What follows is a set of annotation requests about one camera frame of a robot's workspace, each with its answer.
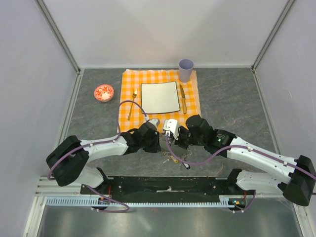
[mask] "gold knife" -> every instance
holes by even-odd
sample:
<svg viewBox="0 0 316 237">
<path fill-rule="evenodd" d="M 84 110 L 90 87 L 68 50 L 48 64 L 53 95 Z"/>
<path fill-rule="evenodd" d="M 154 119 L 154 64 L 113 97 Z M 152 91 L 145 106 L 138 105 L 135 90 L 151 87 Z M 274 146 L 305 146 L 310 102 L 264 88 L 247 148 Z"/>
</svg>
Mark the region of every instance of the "gold knife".
<svg viewBox="0 0 316 237">
<path fill-rule="evenodd" d="M 180 90 L 181 90 L 181 96 L 182 96 L 183 113 L 186 114 L 187 113 L 186 96 L 184 94 L 182 85 L 180 85 Z"/>
</svg>

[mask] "purple cup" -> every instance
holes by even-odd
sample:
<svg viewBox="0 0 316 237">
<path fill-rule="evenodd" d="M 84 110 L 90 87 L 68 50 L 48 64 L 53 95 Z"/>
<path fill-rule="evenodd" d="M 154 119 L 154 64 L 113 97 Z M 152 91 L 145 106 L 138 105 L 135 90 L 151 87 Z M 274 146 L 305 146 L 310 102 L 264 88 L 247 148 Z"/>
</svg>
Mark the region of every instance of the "purple cup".
<svg viewBox="0 0 316 237">
<path fill-rule="evenodd" d="M 179 63 L 179 75 L 180 81 L 187 83 L 190 80 L 190 76 L 193 70 L 193 62 L 189 59 L 183 59 Z"/>
</svg>

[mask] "marble surface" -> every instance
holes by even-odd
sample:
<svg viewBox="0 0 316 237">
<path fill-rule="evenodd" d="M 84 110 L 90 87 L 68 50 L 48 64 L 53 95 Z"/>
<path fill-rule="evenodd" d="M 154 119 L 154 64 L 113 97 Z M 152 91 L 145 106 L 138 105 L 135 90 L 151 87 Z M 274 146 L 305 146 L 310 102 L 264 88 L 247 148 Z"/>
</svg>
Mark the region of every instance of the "marble surface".
<svg viewBox="0 0 316 237">
<path fill-rule="evenodd" d="M 274 151 L 268 124 L 250 68 L 198 68 L 197 81 L 202 117 L 213 128 L 235 133 L 244 140 Z M 76 100 L 68 130 L 79 139 L 100 139 L 116 134 L 117 107 L 121 77 L 125 69 L 87 69 Z M 110 102 L 97 101 L 93 92 L 101 84 L 114 87 Z M 202 161 L 210 156 L 202 147 L 190 147 L 190 161 Z M 248 164 L 216 157 L 203 166 L 191 166 L 166 161 L 161 153 L 139 151 L 126 156 L 106 157 L 93 162 L 108 175 L 129 176 L 214 176 L 227 177 L 233 168 L 257 171 Z"/>
</svg>

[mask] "gold fork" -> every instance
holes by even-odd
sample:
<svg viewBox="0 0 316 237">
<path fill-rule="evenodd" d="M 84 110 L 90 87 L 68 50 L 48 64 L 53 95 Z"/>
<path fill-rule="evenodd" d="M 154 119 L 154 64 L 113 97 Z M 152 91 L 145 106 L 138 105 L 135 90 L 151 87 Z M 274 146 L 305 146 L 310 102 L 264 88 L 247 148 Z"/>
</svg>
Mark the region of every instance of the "gold fork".
<svg viewBox="0 0 316 237">
<path fill-rule="evenodd" d="M 136 96 L 137 96 L 137 89 L 134 89 L 133 90 L 133 101 L 135 100 Z M 127 119 L 128 121 L 130 120 L 130 116 L 132 114 L 133 104 L 134 103 L 132 103 L 132 105 L 130 106 L 130 111 L 129 111 L 129 115 L 128 115 L 128 119 Z"/>
</svg>

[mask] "red bowl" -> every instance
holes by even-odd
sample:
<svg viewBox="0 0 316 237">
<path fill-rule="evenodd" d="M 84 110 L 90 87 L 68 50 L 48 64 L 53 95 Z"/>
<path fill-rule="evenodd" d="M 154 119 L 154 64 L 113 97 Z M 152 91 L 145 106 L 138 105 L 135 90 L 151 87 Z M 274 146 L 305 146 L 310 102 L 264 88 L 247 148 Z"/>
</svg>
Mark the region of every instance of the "red bowl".
<svg viewBox="0 0 316 237">
<path fill-rule="evenodd" d="M 98 86 L 94 90 L 94 97 L 101 102 L 107 102 L 111 100 L 114 96 L 114 89 L 112 86 L 104 84 Z"/>
</svg>

